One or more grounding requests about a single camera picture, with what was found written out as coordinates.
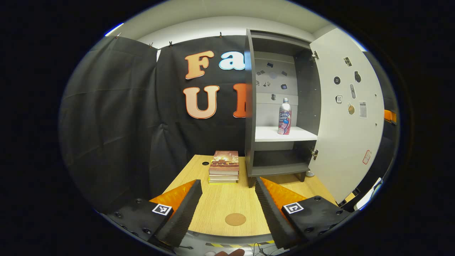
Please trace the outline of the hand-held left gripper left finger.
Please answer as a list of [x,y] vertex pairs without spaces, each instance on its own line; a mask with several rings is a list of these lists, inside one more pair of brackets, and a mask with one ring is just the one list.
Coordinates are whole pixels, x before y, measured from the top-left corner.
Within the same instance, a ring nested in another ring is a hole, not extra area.
[[200,180],[192,180],[154,199],[132,199],[107,217],[154,246],[179,247],[202,194]]

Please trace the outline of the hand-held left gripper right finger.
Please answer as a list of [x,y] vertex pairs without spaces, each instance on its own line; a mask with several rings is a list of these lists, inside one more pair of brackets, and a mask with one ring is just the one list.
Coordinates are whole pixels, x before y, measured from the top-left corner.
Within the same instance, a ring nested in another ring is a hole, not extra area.
[[317,240],[350,215],[322,196],[306,198],[263,177],[256,177],[255,192],[279,249]]

